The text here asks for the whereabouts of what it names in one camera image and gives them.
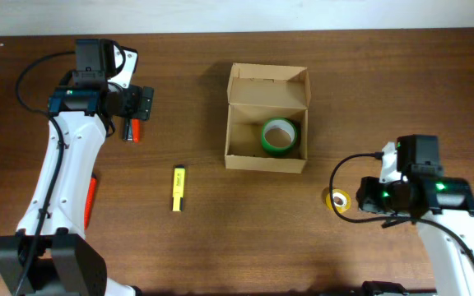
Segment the black and red stapler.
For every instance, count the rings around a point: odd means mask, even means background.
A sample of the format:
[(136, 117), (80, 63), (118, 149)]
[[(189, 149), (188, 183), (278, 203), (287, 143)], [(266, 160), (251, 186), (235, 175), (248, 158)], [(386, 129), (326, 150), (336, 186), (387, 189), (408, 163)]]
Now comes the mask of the black and red stapler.
[(124, 120), (123, 140), (138, 143), (141, 139), (141, 123), (139, 119)]

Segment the small yellow tape roll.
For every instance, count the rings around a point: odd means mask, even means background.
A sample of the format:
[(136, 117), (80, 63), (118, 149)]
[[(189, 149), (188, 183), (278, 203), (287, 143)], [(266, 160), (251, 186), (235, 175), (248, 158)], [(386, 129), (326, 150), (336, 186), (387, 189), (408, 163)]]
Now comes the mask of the small yellow tape roll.
[(351, 208), (351, 197), (349, 194), (337, 188), (327, 193), (325, 202), (331, 211), (336, 210), (340, 214)]

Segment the green tape roll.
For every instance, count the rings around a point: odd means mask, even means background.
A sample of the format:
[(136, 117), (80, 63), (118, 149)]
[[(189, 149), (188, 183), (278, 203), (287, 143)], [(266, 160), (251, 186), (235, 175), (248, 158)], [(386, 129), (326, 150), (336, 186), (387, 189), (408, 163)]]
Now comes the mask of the green tape roll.
[(269, 155), (276, 157), (288, 155), (297, 140), (297, 128), (286, 118), (271, 118), (263, 124), (261, 144)]

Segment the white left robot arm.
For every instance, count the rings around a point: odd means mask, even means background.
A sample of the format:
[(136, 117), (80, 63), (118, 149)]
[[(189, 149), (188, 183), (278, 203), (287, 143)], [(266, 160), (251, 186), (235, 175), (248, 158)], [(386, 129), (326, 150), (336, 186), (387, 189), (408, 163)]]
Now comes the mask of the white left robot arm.
[(135, 86), (136, 49), (111, 39), (79, 39), (68, 71), (42, 111), (49, 142), (28, 208), (0, 236), (0, 276), (13, 295), (139, 295), (109, 277), (105, 259), (86, 241), (97, 155), (116, 131), (113, 119), (150, 117), (154, 90)]

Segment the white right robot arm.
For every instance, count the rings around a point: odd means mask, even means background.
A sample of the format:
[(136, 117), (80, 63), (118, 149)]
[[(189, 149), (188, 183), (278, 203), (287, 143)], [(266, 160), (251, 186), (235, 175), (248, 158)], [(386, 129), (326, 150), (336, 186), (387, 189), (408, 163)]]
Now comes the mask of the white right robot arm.
[(440, 295), (474, 295), (474, 195), (444, 176), (436, 136), (400, 136), (382, 149), (379, 177), (356, 193), (362, 211), (411, 221), (428, 253)]

